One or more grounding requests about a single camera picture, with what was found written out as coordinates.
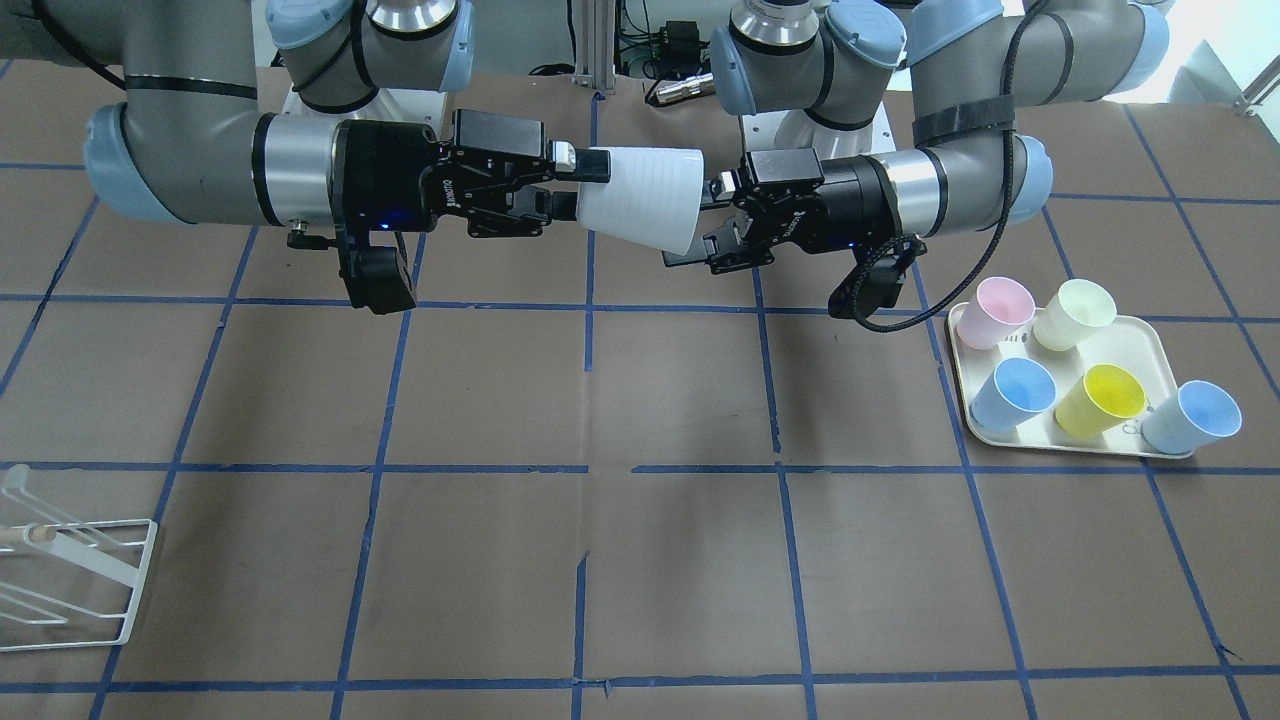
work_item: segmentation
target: silver cylinder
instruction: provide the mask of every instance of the silver cylinder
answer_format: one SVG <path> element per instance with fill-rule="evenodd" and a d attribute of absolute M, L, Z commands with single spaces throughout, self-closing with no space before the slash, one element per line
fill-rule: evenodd
<path fill-rule="evenodd" d="M 457 6 L 457 0 L 371 0 L 369 19 L 392 32 L 422 32 L 443 23 Z"/>
<path fill-rule="evenodd" d="M 271 210 L 280 222 L 333 223 L 329 188 L 338 123 L 337 118 L 271 119 L 262 169 Z"/>
<path fill-rule="evenodd" d="M 818 14 L 809 3 L 774 5 L 768 0 L 742 0 L 730 12 L 739 32 L 764 45 L 794 47 L 818 36 Z"/>
<path fill-rule="evenodd" d="M 942 183 L 933 160 L 919 150 L 872 155 L 888 176 L 890 201 L 900 234 L 928 236 L 942 209 Z"/>

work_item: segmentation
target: tray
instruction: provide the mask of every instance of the tray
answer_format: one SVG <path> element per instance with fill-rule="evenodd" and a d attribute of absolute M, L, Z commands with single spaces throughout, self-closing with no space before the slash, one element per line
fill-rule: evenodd
<path fill-rule="evenodd" d="M 978 439 L 997 447 L 1094 452 L 1133 457 L 1181 460 L 1192 455 L 1190 452 L 1183 455 L 1160 452 L 1142 437 L 1143 419 L 1161 402 L 1172 397 L 1178 389 L 1160 336 L 1146 320 L 1119 315 L 1115 323 L 1098 331 L 1073 350 L 1055 352 L 1043 347 L 1032 336 L 1032 324 L 1036 322 L 1033 319 L 1016 334 L 1000 341 L 995 348 L 974 350 L 960 342 L 955 334 L 956 323 L 960 322 L 968 305 L 968 302 L 961 302 L 951 309 L 947 315 L 947 338 L 951 341 L 951 357 L 955 360 L 965 424 Z M 1043 311 L 1037 309 L 1036 316 L 1039 318 Z M 991 373 L 996 370 L 996 365 L 1006 357 L 1030 357 L 1044 365 L 1053 375 L 1053 382 L 1057 383 L 1055 406 L 1093 365 L 1100 363 L 1119 365 L 1133 373 L 1142 383 L 1143 389 L 1147 391 L 1147 410 L 1135 419 L 1089 439 L 1079 439 L 1066 434 L 1066 430 L 1053 420 L 1053 410 L 1041 413 L 1007 433 L 989 430 L 974 421 L 969 413 L 969 405 L 973 404 L 974 396 L 982 389 Z"/>

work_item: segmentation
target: light blue joint cap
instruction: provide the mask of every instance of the light blue joint cap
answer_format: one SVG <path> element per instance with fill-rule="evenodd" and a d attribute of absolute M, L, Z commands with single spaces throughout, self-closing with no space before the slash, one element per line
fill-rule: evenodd
<path fill-rule="evenodd" d="M 906 64 L 919 63 L 1004 14 L 1000 0 L 924 0 L 906 23 Z"/>
<path fill-rule="evenodd" d="M 1160 10 L 1151 5 L 1142 5 L 1133 0 L 1129 0 L 1129 4 L 1142 10 L 1147 29 L 1142 33 L 1142 46 L 1138 47 L 1138 56 L 1134 58 L 1129 73 L 1111 92 L 1126 92 L 1151 79 L 1151 76 L 1160 68 L 1160 63 L 1165 60 L 1165 54 L 1169 53 L 1169 20 L 1165 19 L 1165 15 L 1161 15 Z"/>
<path fill-rule="evenodd" d="M 831 35 L 868 63 L 893 69 L 906 45 L 906 28 L 893 10 L 874 0 L 833 0 L 827 8 Z"/>
<path fill-rule="evenodd" d="M 1009 211 L 1009 223 L 1014 225 L 1036 217 L 1053 191 L 1053 160 L 1044 151 L 1044 143 L 1025 135 L 1019 135 L 1018 140 L 1023 141 L 1027 150 L 1027 177 L 1023 178 L 1023 187 Z"/>
<path fill-rule="evenodd" d="M 123 115 L 124 102 L 108 105 L 93 113 L 84 127 L 84 169 L 93 191 L 102 202 L 127 218 L 191 224 L 174 217 L 142 179 L 124 145 Z"/>
<path fill-rule="evenodd" d="M 716 78 L 716 97 L 730 115 L 754 115 L 755 95 L 746 77 L 742 55 L 733 44 L 728 28 L 721 26 L 712 32 L 712 76 Z"/>
<path fill-rule="evenodd" d="M 302 47 L 351 13 L 352 0 L 269 0 L 266 27 L 280 50 Z"/>
<path fill-rule="evenodd" d="M 440 79 L 440 92 L 457 92 L 471 85 L 471 68 L 475 65 L 475 23 L 472 22 L 471 0 L 458 4 L 458 17 L 453 20 L 453 47 L 449 49 L 449 61 L 444 64 L 444 78 Z"/>

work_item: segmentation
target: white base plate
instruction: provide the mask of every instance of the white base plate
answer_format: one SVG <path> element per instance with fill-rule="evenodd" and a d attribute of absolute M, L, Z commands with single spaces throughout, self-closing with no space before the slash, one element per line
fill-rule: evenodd
<path fill-rule="evenodd" d="M 1024 447 L 1034 450 L 1060 450 L 1066 452 L 1096 452 L 1100 455 L 1128 455 L 1135 457 L 1165 457 L 1180 460 L 1184 455 L 1167 455 L 1147 443 L 1142 437 L 1142 420 L 1172 397 L 1178 389 L 1174 372 L 1169 368 L 1169 357 L 1160 342 L 1156 329 L 1139 318 L 1120 315 L 1110 327 L 1098 331 L 1092 337 L 1066 352 L 1055 352 L 1043 347 L 1032 334 L 1028 324 L 1016 334 L 1010 336 L 993 350 L 974 350 L 955 334 L 956 323 L 964 315 L 968 302 L 951 309 L 947 315 L 947 337 L 951 341 L 951 357 L 955 360 L 959 383 L 960 404 L 964 406 L 964 419 L 969 430 L 982 442 L 997 447 Z M 1038 318 L 1043 310 L 1037 309 Z M 1079 439 L 1066 434 L 1066 430 L 1053 420 L 1053 410 L 1018 425 L 1006 433 L 989 430 L 973 419 L 969 406 L 982 389 L 996 365 L 1006 357 L 1030 357 L 1044 365 L 1053 382 L 1057 383 L 1055 407 L 1062 397 L 1075 387 L 1084 372 L 1102 363 L 1119 365 L 1133 373 L 1143 389 L 1147 391 L 1147 410 L 1138 418 L 1111 428 L 1101 436 Z"/>

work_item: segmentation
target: metal post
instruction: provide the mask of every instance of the metal post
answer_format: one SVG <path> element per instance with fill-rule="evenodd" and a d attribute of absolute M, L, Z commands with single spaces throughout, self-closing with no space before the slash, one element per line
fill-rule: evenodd
<path fill-rule="evenodd" d="M 1277 87 L 1280 87 L 1280 55 L 1271 60 L 1267 69 L 1262 70 L 1262 74 L 1251 82 L 1249 87 L 1244 88 L 1240 97 L 1235 100 L 1235 114 L 1240 117 L 1257 114 L 1254 108 L 1262 105 Z"/>
<path fill-rule="evenodd" d="M 573 0 L 573 20 L 577 27 L 577 61 L 573 82 L 609 95 L 616 86 L 613 44 L 617 17 L 612 0 Z"/>

